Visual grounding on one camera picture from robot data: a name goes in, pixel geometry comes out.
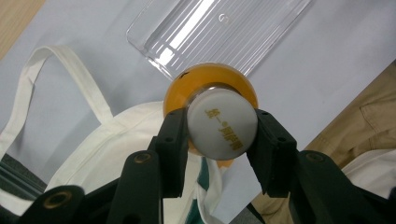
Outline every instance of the brown pants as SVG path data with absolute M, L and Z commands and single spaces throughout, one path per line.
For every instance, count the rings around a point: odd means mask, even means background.
M 360 154 L 396 148 L 396 64 L 392 63 L 305 149 L 330 156 L 343 168 Z M 289 199 L 258 195 L 252 202 L 266 223 L 293 223 Z

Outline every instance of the clear plastic tray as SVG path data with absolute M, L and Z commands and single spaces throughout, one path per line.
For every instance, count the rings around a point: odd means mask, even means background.
M 128 41 L 170 79 L 198 63 L 245 76 L 311 0 L 148 0 Z

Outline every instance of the bag handle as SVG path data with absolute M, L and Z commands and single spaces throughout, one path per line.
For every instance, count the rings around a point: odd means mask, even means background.
M 22 130 L 29 111 L 35 80 L 44 62 L 52 54 L 61 61 L 77 83 L 99 122 L 106 123 L 108 120 L 113 119 L 105 97 L 76 53 L 67 46 L 41 47 L 33 52 L 22 69 L 11 117 L 6 128 L 0 133 L 0 158 L 3 158 L 7 149 Z

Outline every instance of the bottle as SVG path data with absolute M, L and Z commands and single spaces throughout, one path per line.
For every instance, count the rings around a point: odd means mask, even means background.
M 163 114 L 182 107 L 187 108 L 191 153 L 226 161 L 227 166 L 255 139 L 256 93 L 230 66 L 202 63 L 180 74 L 165 95 Z

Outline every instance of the bottle cap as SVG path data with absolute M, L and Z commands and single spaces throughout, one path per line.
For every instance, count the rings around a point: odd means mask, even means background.
M 190 140 L 204 156 L 226 161 L 242 155 L 253 143 L 257 115 L 235 91 L 213 89 L 196 96 L 188 107 Z

